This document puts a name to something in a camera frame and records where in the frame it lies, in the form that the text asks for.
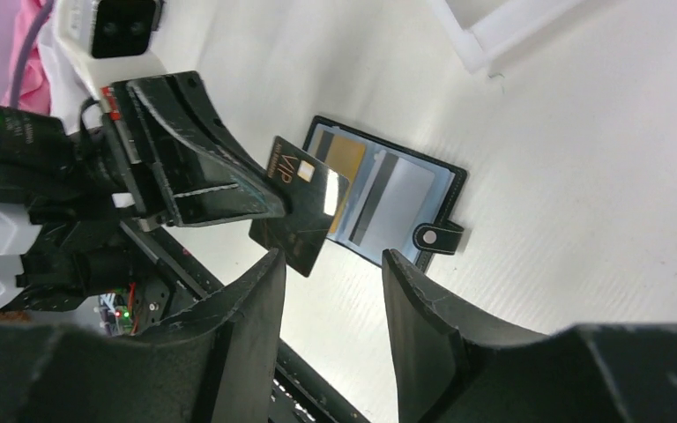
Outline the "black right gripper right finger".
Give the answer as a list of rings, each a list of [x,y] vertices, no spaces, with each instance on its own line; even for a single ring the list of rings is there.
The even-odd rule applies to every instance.
[[[401,422],[437,422],[493,354],[545,338],[463,300],[395,249],[382,253],[382,281]]]

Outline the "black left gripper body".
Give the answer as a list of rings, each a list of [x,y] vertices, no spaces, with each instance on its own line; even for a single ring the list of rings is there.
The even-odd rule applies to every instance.
[[[78,129],[70,134],[70,200],[126,194],[129,199],[117,206],[121,215],[152,231],[172,226],[174,216],[155,177],[142,112],[129,81],[103,86],[98,99],[88,97],[81,103]]]

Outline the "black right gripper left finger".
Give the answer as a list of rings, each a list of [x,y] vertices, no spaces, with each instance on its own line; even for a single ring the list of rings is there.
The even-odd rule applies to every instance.
[[[157,375],[137,422],[265,422],[286,290],[270,250],[236,281],[144,330]]]

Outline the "clear plastic card box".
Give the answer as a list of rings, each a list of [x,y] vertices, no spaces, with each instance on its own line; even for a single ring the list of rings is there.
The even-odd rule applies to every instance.
[[[463,26],[448,1],[429,1],[460,62],[471,74],[487,69],[510,49],[582,3],[580,0],[511,0]]]

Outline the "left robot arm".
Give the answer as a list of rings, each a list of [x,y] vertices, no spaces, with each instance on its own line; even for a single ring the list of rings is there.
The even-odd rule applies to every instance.
[[[114,82],[96,128],[0,106],[0,311],[74,309],[134,274],[122,231],[281,218],[195,71]]]

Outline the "grey striped card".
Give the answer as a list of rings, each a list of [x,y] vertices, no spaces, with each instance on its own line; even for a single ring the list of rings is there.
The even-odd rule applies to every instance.
[[[386,154],[349,235],[350,243],[368,256],[402,249],[434,182],[433,171]]]

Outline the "black VIP card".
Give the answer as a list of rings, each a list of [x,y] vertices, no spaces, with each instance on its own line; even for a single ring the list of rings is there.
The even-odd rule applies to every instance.
[[[286,264],[308,277],[349,181],[283,137],[274,138],[266,180],[285,200],[287,213],[280,218],[254,219],[249,237],[264,249],[282,251]]]

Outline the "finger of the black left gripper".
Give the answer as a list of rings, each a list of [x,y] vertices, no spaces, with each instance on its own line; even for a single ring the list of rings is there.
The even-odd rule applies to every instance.
[[[136,78],[126,88],[168,222],[201,227],[286,215],[286,201],[229,132],[197,72]]]

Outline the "gold VIP card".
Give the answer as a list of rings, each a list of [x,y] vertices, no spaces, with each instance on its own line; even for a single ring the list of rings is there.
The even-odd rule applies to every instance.
[[[361,166],[368,145],[352,133],[340,128],[317,125],[308,145],[308,152],[348,180],[346,197],[342,200],[327,237],[338,242],[346,238],[345,230],[360,198]]]

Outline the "black card holder wallet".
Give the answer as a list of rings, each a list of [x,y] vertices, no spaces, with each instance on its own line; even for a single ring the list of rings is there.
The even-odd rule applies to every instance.
[[[375,265],[395,249],[422,271],[457,252],[464,229],[451,214],[465,169],[320,115],[302,147],[349,181],[328,240]]]

